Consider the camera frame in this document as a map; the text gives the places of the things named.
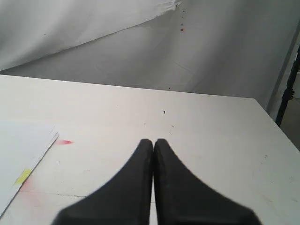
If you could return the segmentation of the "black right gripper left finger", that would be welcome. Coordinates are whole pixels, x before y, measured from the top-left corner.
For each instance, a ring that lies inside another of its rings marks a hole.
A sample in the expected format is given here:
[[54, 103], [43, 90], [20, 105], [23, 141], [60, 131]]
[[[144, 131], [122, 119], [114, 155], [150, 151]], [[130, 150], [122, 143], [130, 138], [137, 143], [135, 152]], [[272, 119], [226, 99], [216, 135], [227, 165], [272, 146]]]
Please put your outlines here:
[[147, 225], [153, 144], [142, 139], [124, 166], [100, 189], [62, 209], [54, 225]]

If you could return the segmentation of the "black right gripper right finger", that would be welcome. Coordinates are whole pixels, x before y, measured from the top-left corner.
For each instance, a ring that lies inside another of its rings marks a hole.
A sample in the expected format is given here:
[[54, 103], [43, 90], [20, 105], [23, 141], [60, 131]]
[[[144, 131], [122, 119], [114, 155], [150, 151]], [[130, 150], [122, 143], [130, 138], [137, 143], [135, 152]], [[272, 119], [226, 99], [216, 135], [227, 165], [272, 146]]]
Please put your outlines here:
[[165, 139], [158, 139], [154, 146], [154, 191], [160, 225], [259, 224], [251, 209], [192, 174]]

